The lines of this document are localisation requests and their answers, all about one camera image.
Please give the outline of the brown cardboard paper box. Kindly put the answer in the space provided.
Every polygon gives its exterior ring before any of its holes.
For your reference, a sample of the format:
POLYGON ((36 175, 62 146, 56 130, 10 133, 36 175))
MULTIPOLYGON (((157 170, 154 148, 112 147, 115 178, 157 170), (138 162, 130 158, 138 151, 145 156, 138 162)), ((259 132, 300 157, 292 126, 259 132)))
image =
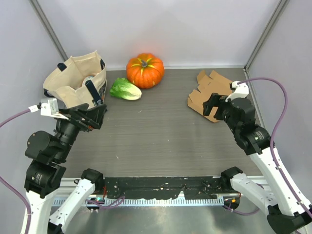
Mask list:
POLYGON ((228 96, 232 93, 230 83, 232 81, 220 75, 216 71, 212 71, 209 75, 205 71, 201 71, 197 75, 197 89, 189 94, 187 105, 195 112, 203 115, 203 103, 206 102, 212 93, 228 96))

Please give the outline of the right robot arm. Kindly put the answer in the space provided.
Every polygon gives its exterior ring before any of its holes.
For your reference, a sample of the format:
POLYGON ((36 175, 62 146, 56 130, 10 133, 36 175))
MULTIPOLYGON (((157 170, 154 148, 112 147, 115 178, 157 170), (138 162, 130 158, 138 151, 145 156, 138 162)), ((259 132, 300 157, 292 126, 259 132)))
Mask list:
POLYGON ((268 131, 256 124, 251 101, 241 97, 226 99, 227 96, 213 93, 203 103, 203 114, 207 116, 216 108, 214 117, 228 125, 235 142, 261 171, 271 191, 262 189, 237 167, 222 172, 221 189, 243 194, 266 215, 277 234, 290 234, 310 224, 312 204, 288 173, 281 175, 284 165, 277 149, 270 147, 268 131))

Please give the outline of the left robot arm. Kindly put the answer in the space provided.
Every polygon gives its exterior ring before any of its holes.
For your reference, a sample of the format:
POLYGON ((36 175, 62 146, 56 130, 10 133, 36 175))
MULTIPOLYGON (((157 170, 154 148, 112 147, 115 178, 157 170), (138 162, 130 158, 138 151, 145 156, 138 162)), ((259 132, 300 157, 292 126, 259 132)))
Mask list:
POLYGON ((104 188, 103 174, 83 171, 74 191, 53 214, 50 213, 66 171, 63 163, 78 134, 100 129, 107 111, 105 104, 89 108, 87 103, 69 109, 60 109, 55 98, 43 99, 30 107, 42 116, 56 119, 55 134, 37 131, 27 140, 25 156, 32 160, 26 171, 26 210, 22 232, 26 234, 63 234, 80 206, 91 194, 100 194, 104 188))

